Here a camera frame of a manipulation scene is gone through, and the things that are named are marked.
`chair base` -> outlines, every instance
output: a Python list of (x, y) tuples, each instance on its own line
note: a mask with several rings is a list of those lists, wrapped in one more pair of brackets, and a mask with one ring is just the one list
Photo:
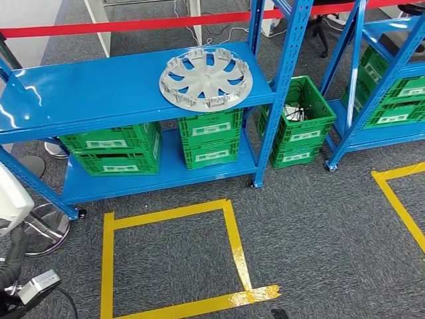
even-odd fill
[(24, 220), (27, 257), (45, 256), (60, 248), (69, 235), (71, 223), (66, 214), (44, 204), (33, 209)]

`caster wheel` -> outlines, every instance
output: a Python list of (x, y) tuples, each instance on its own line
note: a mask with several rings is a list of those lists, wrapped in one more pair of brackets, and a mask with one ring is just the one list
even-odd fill
[(84, 219), (87, 215), (87, 211), (85, 209), (78, 210), (78, 219)]
[(334, 166), (329, 166), (328, 165), (328, 161), (325, 162), (324, 167), (330, 172), (334, 172), (338, 169), (338, 165), (335, 164)]
[(252, 180), (246, 181), (246, 187), (254, 188), (254, 183)]

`yellow floor tape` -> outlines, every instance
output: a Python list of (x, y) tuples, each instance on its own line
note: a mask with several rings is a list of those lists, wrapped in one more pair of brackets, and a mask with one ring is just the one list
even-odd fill
[(113, 318), (114, 231), (217, 210), (223, 210), (233, 258), (245, 291), (188, 302), (186, 304), (148, 310), (137, 314), (129, 314), (118, 318), (187, 318), (209, 312), (244, 306), (246, 304), (253, 304), (255, 302), (271, 300), (280, 296), (278, 292), (279, 287), (277, 285), (252, 288), (231, 203), (228, 199), (220, 199), (124, 219), (115, 219), (114, 213), (105, 214), (103, 223), (100, 318)]
[(387, 182), (389, 179), (404, 177), (407, 175), (420, 173), (425, 171), (425, 162), (391, 169), (390, 171), (372, 171), (371, 176), (381, 187), (381, 189), (387, 196), (388, 201), (394, 208), (394, 210), (405, 223), (411, 234), (417, 242), (419, 247), (425, 253), (425, 236), (422, 231), (416, 225), (416, 223), (410, 216), (408, 211), (396, 196), (396, 194)]

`red barrier rope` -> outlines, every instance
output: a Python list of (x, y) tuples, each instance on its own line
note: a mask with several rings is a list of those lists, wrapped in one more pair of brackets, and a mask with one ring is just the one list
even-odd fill
[[(369, 0), (367, 8), (386, 7), (405, 3), (401, 0)], [(311, 8), (311, 15), (326, 15), (329, 13), (350, 11), (353, 3), (341, 3), (335, 5), (315, 5)], [(136, 30), (173, 29), (191, 27), (193, 25), (213, 25), (217, 23), (234, 23), (249, 21), (249, 11), (219, 13), (216, 15), (202, 15), (200, 17), (180, 17), (166, 19), (149, 19), (138, 21), (116, 21), (106, 23), (81, 23), (73, 25), (49, 25), (43, 27), (26, 27), (0, 29), (0, 33), (6, 39), (25, 37), (50, 37), (55, 35), (82, 35), (97, 32), (124, 32)], [(264, 19), (281, 18), (278, 9), (264, 12)]]

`white device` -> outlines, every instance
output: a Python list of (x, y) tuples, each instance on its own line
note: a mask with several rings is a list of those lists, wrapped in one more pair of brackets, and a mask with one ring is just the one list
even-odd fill
[(2, 163), (0, 163), (0, 237), (10, 233), (22, 223), (32, 208), (34, 201), (16, 177)]

